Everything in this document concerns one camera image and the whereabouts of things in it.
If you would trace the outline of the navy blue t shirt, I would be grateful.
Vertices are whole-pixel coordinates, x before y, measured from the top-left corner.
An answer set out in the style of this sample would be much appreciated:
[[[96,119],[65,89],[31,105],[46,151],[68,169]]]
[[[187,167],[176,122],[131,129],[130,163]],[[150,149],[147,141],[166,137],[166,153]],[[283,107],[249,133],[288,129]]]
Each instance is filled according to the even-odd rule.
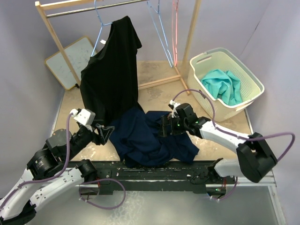
[[[110,123],[115,127],[110,141],[126,166],[159,166],[173,158],[188,164],[193,162],[199,148],[187,133],[159,135],[161,117],[168,114],[168,111],[144,112],[132,107]]]

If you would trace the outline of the teal t shirt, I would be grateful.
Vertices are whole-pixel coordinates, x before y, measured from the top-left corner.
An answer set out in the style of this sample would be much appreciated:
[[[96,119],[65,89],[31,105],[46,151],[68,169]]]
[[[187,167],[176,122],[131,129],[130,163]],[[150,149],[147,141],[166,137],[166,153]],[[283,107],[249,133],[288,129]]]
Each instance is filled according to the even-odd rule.
[[[221,99],[228,106],[243,102],[241,81],[229,70],[211,70],[201,79],[201,83],[215,99]]]

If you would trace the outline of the pink wire hanger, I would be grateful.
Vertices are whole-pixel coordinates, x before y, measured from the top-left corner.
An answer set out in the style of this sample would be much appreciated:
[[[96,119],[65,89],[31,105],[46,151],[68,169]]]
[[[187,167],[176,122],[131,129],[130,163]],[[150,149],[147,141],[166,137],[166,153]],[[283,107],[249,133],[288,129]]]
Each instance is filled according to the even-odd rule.
[[[173,62],[176,67],[178,64],[178,8],[179,0],[172,1],[172,51]]]

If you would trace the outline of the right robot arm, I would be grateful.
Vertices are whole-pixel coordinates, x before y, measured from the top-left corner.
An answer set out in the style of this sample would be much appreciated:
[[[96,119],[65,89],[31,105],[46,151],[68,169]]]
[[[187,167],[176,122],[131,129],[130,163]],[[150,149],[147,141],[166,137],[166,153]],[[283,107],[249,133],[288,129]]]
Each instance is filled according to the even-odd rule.
[[[225,177],[245,177],[253,183],[260,180],[277,165],[278,160],[264,137],[218,128],[211,119],[198,117],[188,103],[169,105],[172,112],[161,116],[160,135],[190,134],[213,141],[236,153],[237,159],[219,158],[209,165],[209,180],[220,183]]]

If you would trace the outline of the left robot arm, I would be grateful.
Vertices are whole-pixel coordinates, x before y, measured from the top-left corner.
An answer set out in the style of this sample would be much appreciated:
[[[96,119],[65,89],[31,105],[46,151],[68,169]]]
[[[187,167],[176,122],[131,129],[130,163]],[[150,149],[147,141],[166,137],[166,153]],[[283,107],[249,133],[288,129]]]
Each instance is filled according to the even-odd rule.
[[[80,125],[74,134],[66,129],[56,130],[27,163],[12,190],[0,200],[0,223],[24,225],[53,198],[81,182],[93,183],[98,172],[89,159],[81,160],[74,168],[67,169],[67,165],[90,142],[105,145],[114,129],[97,124],[92,130]]]

